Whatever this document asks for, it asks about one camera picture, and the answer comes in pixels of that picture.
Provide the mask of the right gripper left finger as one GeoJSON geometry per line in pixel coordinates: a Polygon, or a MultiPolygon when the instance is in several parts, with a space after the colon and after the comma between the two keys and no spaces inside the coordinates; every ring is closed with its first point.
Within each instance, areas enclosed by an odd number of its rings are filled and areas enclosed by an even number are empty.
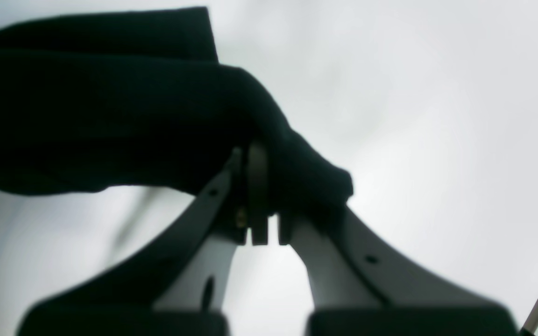
{"type": "Polygon", "coordinates": [[[268,155],[236,147],[155,239],[102,274],[30,309],[20,336],[228,336],[220,312],[234,253],[268,242],[268,155]]]}

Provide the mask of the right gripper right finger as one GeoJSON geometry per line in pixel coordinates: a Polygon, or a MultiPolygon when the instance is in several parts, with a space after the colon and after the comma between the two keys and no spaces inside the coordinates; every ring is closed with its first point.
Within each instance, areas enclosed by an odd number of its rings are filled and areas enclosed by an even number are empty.
{"type": "Polygon", "coordinates": [[[279,241],[304,263],[306,336],[516,336],[501,304],[424,269],[350,209],[279,215],[279,241]]]}

